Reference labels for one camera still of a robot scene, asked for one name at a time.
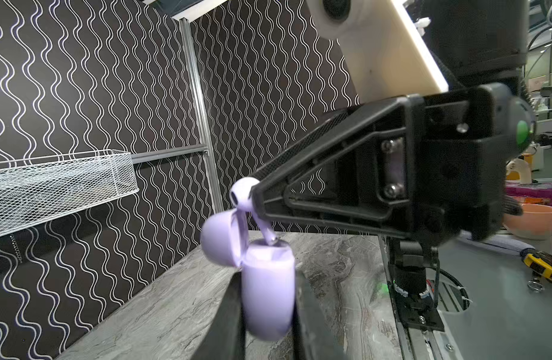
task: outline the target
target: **earbud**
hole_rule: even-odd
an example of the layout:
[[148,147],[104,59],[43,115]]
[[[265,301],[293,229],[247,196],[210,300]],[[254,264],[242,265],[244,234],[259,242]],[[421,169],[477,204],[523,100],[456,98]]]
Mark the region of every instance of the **earbud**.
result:
[[232,185],[230,189],[230,200],[232,205],[238,210],[244,212],[252,212],[254,206],[252,205],[252,196],[250,191],[252,186],[257,185],[260,181],[253,177],[243,177]]

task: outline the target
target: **screw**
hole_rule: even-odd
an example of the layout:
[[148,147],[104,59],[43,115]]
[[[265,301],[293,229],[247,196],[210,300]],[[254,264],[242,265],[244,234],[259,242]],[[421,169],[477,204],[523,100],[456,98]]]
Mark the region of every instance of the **screw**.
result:
[[380,148],[382,148],[382,152],[385,154],[391,154],[398,150],[400,147],[402,147],[402,138],[384,140],[380,144]]
[[404,186],[402,184],[388,184],[384,187],[384,196],[388,199],[395,199],[402,195]]
[[461,123],[456,126],[456,131],[465,134],[470,130],[470,126],[467,123]]

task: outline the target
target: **earbud case lid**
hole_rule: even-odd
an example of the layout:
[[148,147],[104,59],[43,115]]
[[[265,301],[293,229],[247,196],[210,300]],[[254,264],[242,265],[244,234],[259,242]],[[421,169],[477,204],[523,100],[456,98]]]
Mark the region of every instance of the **earbud case lid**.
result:
[[211,262],[239,267],[248,249],[248,222],[243,211],[232,209],[212,215],[200,234],[200,244]]

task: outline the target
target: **metal rail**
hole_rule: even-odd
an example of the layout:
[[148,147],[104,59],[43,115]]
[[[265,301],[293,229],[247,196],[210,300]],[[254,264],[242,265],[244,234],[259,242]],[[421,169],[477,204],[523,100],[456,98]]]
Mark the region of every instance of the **metal rail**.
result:
[[182,34],[186,68],[188,69],[188,76],[190,77],[190,89],[192,90],[192,97],[194,100],[196,124],[198,126],[198,132],[200,133],[200,143],[207,147],[203,154],[204,163],[206,164],[208,186],[212,198],[212,208],[214,212],[222,212],[224,211],[222,193],[220,192],[220,182],[216,170],[216,160],[214,159],[212,137],[210,135],[210,124],[208,123],[208,115],[206,113],[206,107],[204,106],[204,94],[202,93],[200,83],[200,72],[198,70],[198,63],[196,62],[190,22],[185,18],[179,19],[179,30]]
[[147,153],[132,154],[132,162],[135,164],[152,160],[164,159],[172,156],[186,155],[192,153],[205,152],[208,149],[206,145],[197,144],[183,146],[182,148],[167,148],[166,150],[149,151]]

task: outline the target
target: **green light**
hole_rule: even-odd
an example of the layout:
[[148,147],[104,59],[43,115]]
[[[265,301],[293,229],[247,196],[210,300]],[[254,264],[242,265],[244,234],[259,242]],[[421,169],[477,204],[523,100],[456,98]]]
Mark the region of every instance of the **green light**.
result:
[[518,121],[518,124],[516,125],[516,142],[518,145],[521,145],[526,141],[529,133],[530,129],[528,128],[528,123],[524,120]]

